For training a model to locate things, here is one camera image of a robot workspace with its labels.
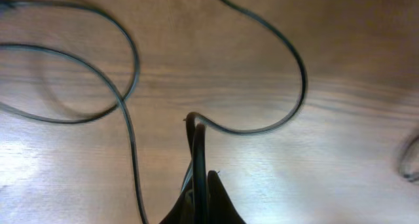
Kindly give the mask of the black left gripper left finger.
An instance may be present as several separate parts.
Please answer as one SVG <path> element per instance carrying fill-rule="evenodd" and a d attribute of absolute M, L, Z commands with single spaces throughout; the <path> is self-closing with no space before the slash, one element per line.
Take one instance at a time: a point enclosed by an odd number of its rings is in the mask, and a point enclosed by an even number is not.
<path fill-rule="evenodd" d="M 190 180 L 173 208 L 160 222 L 160 224 L 193 224 L 194 223 L 194 204 L 192 181 Z"/>

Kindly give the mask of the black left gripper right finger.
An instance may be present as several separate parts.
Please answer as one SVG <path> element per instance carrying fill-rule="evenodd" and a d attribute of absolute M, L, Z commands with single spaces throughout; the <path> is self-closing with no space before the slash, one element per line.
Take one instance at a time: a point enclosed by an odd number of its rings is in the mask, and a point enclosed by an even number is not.
<path fill-rule="evenodd" d="M 208 172 L 209 190 L 209 223 L 213 224 L 246 224 L 236 211 L 218 173 Z"/>

